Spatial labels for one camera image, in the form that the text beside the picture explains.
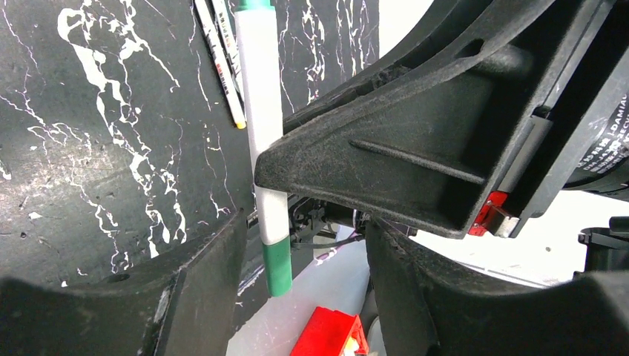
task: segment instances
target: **red component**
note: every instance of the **red component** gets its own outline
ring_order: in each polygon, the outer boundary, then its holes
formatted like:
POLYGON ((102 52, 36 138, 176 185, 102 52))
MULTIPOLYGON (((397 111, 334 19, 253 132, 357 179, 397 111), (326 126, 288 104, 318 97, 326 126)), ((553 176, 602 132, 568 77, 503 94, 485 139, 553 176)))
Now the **red component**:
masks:
POLYGON ((487 201, 485 202, 485 205, 483 205, 483 207, 481 208, 481 212, 478 213, 476 220, 474 220, 474 224, 467 233, 473 236, 483 236, 487 232, 487 229, 483 226, 483 223, 485 222, 487 213, 490 211, 490 206, 494 205, 501 207, 502 204, 504 204, 504 201, 507 200, 508 195, 509 194, 503 191, 491 192, 487 198, 487 201))
POLYGON ((318 306, 301 332, 291 356, 340 356, 350 337, 359 345, 359 355, 367 355, 369 346, 360 318, 318 306))

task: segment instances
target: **white marker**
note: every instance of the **white marker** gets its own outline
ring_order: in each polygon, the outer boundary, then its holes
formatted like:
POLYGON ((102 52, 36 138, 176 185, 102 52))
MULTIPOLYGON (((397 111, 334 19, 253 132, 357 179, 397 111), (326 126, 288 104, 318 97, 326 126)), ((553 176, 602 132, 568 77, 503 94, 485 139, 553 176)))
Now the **white marker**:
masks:
POLYGON ((212 0, 212 7, 214 8, 214 15, 218 22, 220 36, 223 38, 223 44, 225 45, 227 60, 229 60, 231 72, 234 74, 236 90, 240 92, 240 95, 243 95, 243 75, 240 73, 240 56, 238 55, 238 47, 236 47, 236 42, 234 41, 234 32, 231 31, 229 16, 227 16, 227 6, 224 0, 212 0))
POLYGON ((205 39, 208 41, 212 57, 214 58, 214 64, 216 65, 218 76, 220 77, 220 83, 223 85, 223 91, 225 91, 225 97, 229 104, 229 110, 234 118, 236 127, 243 129, 247 127, 247 120, 243 113, 243 107, 240 105, 240 99, 236 93, 234 81, 231 80, 231 74, 227 59, 223 53, 223 49, 220 45, 220 39, 214 21, 210 14, 210 9, 205 3, 205 0, 194 0, 194 7, 199 14, 199 20, 201 21, 201 27, 205 34, 205 39))
MULTIPOLYGON (((255 172, 258 156, 283 135, 277 20, 270 0, 241 0, 235 18, 255 172)), ((292 286, 287 195, 256 186, 255 199, 267 287, 278 297, 292 286)))

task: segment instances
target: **pencil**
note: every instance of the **pencil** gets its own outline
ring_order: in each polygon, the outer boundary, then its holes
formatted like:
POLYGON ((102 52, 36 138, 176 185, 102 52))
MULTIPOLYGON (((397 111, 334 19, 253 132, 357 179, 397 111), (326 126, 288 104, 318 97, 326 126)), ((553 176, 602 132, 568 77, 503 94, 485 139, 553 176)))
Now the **pencil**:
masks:
POLYGON ((210 52, 217 68, 220 84, 223 85, 227 104, 229 105, 231 116, 234 118, 234 124, 236 124, 236 127, 239 129, 246 128, 247 120, 245 119, 243 107, 240 105, 240 99, 236 93, 234 81, 231 79, 227 59, 223 53, 223 48, 221 47, 218 32, 212 20, 208 4, 205 0, 194 0, 194 7, 197 9, 205 39, 210 46, 210 52))
POLYGON ((231 22, 227 15, 227 6, 224 0, 212 0, 212 7, 214 8, 214 16, 217 20, 218 30, 223 38, 223 44, 225 45, 227 60, 229 60, 231 72, 234 74, 236 90, 238 90, 242 97, 243 75, 240 72, 240 55, 236 42, 234 41, 234 32, 231 30, 231 22))

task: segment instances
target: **green marker cap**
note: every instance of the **green marker cap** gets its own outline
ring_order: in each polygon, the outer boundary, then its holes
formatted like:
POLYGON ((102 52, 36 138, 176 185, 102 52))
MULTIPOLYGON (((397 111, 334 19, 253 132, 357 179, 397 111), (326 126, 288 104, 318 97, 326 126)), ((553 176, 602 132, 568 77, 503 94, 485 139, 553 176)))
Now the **green marker cap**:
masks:
POLYGON ((275 10, 271 6, 271 0, 240 0, 240 6, 236 11, 244 10, 275 10))
POLYGON ((273 245, 263 245, 262 255, 269 294, 272 297, 284 295, 293 285, 290 237, 273 245))

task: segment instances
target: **curved black plastic piece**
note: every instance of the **curved black plastic piece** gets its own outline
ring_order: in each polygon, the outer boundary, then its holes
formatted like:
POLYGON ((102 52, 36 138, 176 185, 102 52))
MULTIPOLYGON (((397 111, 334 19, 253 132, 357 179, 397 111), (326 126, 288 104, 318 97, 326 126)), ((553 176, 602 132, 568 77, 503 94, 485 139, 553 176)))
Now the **curved black plastic piece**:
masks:
POLYGON ((0 281, 0 355, 224 355, 246 244, 241 211, 216 234, 101 283, 0 281))
POLYGON ((629 355, 629 272, 535 290, 463 267, 384 220, 366 240, 389 355, 629 355))
MULTIPOLYGON (((531 142, 552 124, 552 107, 540 105, 557 101, 583 54, 576 48, 592 41, 583 33, 610 7, 435 1, 389 55, 287 119, 289 132, 260 155, 255 182, 461 238, 489 193, 517 182, 531 142)), ((584 142, 603 123, 586 116, 583 125, 584 142)), ((575 161, 584 150, 574 150, 575 161)))

